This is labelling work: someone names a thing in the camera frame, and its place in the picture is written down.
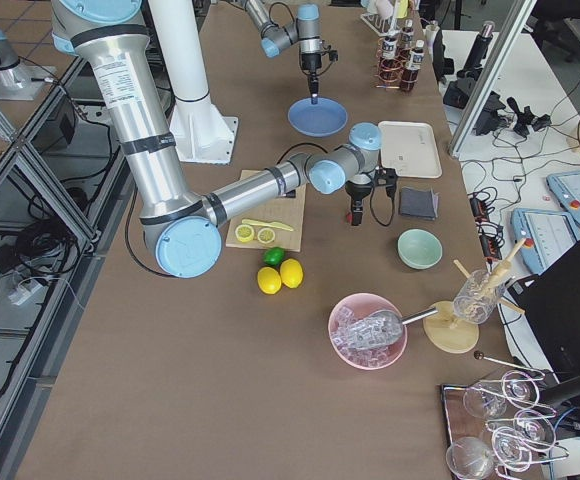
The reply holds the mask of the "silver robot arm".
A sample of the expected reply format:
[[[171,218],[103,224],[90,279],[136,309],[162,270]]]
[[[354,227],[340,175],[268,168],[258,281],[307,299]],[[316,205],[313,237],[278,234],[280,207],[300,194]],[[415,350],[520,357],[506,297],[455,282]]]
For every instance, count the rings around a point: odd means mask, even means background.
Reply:
[[[213,105],[194,9],[154,1],[147,27],[137,1],[56,1],[58,50],[86,60],[143,199],[140,221],[159,267],[179,278],[217,261],[220,227],[303,184],[329,194],[377,166],[379,128],[352,127],[346,144],[322,155],[298,154],[211,193],[193,192],[183,160],[230,158],[237,121]]]
[[[319,101],[320,76],[338,60],[338,51],[321,37],[320,12],[316,4],[301,4],[296,15],[285,25],[271,17],[272,7],[262,1],[235,1],[256,26],[261,47],[268,58],[274,58],[292,45],[299,46],[299,66],[307,78],[312,105]]]

